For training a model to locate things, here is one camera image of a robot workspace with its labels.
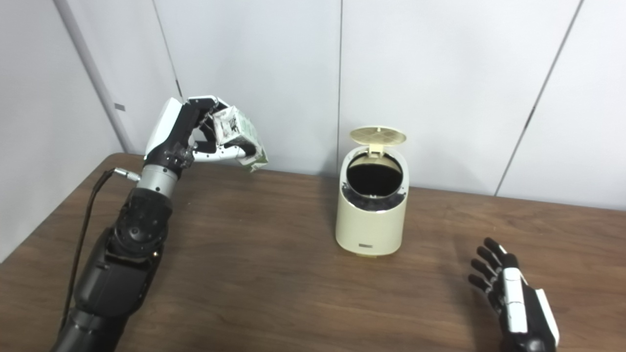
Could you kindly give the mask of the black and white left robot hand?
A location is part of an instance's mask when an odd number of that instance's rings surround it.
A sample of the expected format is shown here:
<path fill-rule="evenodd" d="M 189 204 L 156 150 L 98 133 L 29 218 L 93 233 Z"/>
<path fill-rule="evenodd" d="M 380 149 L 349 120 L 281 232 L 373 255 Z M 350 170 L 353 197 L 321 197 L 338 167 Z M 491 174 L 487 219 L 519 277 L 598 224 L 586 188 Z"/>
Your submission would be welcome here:
<path fill-rule="evenodd" d="M 194 162 L 258 156 L 262 151 L 259 143 L 219 141 L 215 118 L 229 107 L 212 95 L 191 97 L 185 103 L 170 98 L 148 140 L 143 165 L 156 165 L 179 175 Z"/>

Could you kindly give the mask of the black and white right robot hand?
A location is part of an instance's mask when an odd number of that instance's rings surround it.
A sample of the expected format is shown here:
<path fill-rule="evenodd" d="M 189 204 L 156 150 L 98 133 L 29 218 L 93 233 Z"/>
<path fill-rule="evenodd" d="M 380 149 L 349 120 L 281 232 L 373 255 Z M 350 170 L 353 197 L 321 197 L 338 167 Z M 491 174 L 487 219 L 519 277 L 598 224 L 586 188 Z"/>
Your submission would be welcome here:
<path fill-rule="evenodd" d="M 476 250 L 479 259 L 471 267 L 471 285 L 485 294 L 498 316 L 501 352 L 556 352 L 560 333 L 543 289 L 526 281 L 517 257 L 492 238 L 485 238 Z"/>

